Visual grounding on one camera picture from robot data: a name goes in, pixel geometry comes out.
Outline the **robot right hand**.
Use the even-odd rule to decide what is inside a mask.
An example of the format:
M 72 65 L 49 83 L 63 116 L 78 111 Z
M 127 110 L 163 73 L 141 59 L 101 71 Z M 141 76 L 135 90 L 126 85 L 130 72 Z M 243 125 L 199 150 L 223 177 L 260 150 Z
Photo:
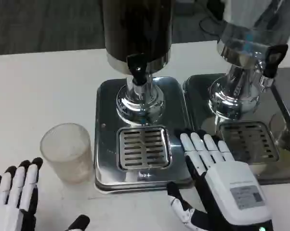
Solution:
M 192 231 L 271 231 L 272 213 L 250 166 L 234 159 L 225 141 L 204 130 L 179 131 L 185 163 L 205 208 L 200 211 L 167 184 L 172 210 Z

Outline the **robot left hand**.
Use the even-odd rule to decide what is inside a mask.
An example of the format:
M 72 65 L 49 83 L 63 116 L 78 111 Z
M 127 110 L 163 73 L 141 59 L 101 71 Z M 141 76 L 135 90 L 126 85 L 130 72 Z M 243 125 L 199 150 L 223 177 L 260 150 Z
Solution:
M 34 231 L 43 159 L 24 160 L 0 175 L 0 231 Z

